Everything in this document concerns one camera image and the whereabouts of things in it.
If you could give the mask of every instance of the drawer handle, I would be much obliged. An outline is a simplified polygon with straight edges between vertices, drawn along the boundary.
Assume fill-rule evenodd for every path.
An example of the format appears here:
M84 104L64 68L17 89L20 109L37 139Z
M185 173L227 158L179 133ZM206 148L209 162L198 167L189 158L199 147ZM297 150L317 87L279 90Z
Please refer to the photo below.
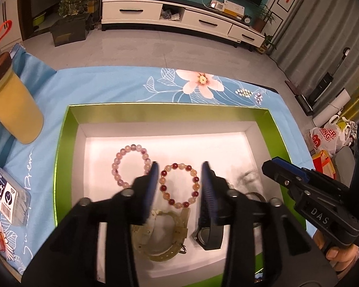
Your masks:
M142 13L143 9L120 9L120 12L132 12L132 13Z
M207 21L203 21L201 19L198 19L199 22L203 23L203 24L208 24L210 26L214 26L214 27L217 27L218 25L217 24L213 24L212 22L207 22Z
M245 37L245 38L248 38L248 39L250 39L250 40L253 40L253 41L255 41L255 39L253 39L253 38L250 38L250 37L248 37L247 35L244 35L244 34L242 34L242 36L243 36L243 37Z

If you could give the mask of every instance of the blue tablecloth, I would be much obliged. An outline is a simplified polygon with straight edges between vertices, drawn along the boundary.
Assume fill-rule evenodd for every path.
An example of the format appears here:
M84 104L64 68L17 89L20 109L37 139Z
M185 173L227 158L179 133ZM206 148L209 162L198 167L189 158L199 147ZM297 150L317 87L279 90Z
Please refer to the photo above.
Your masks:
M214 75L212 79L220 85L219 91L215 90L215 85L210 85L213 94L210 99L204 96L207 92L199 88L190 94L185 93L184 85L191 81L181 78L179 74L183 73L174 69L110 66L55 71L22 47L17 47L12 56L15 72L33 95L45 119L41 134L28 145L14 140L0 123L0 166L31 193L26 227L14 227L0 214L3 232L14 251L7 257L20 274L54 229L54 161L68 105L176 102L267 108L283 137L292 163L299 167L314 167L295 120L280 95L273 91Z

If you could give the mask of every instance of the tv stand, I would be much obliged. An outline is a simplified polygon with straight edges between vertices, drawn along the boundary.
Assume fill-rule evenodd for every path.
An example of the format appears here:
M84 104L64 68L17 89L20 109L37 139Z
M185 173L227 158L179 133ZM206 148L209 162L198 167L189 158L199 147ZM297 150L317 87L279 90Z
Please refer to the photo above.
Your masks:
M180 20L161 19L163 6L179 12ZM102 31L114 24L154 25L157 29L201 32L232 41L234 47L245 42L260 47L264 35L228 14L188 0L102 0Z

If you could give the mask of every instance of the hand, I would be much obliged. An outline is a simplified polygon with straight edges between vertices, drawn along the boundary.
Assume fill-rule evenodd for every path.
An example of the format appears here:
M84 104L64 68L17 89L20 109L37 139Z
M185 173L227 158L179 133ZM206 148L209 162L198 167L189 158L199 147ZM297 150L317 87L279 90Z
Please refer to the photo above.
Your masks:
M324 236L321 231L317 230L312 237L314 242L317 244L319 249L323 248L325 243ZM349 265L351 265L352 261L358 255L359 248L358 246L352 244L350 247L346 249L342 249L339 247L332 247L326 254L326 259L330 261L336 261L337 264L334 266L334 270L337 272L341 272L345 270Z

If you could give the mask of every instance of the drawer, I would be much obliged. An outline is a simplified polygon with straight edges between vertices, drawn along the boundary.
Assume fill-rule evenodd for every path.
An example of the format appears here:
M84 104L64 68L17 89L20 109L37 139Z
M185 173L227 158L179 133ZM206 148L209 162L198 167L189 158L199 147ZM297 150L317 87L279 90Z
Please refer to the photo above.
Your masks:
M102 4L102 19L159 20L162 4L135 1L116 1Z
M189 10L185 10L181 23L226 35L232 26L232 24L227 21Z
M244 29L236 25L233 25L231 27L228 36L252 44L256 47L260 47L264 40L263 36L260 36L254 32L251 32L248 29Z

